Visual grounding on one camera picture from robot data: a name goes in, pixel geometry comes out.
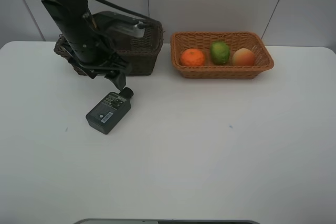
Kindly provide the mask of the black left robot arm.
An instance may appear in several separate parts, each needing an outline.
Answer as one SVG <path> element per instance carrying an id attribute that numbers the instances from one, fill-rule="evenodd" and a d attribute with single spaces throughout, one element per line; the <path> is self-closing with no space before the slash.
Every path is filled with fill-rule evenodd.
<path id="1" fill-rule="evenodd" d="M 112 40 L 88 7 L 87 0 L 41 0 L 66 42 L 68 62 L 91 79 L 104 76 L 118 90 L 126 85 L 130 64 L 112 47 Z"/>

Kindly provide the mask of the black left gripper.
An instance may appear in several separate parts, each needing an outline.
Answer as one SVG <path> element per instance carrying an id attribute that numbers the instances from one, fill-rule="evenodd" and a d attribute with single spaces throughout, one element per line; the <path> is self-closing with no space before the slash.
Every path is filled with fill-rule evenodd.
<path id="1" fill-rule="evenodd" d="M 61 56 L 77 74 L 91 79 L 103 76 L 118 90 L 125 88 L 126 75 L 131 72 L 130 62 L 119 55 L 105 38 L 76 41 L 62 35 Z"/>

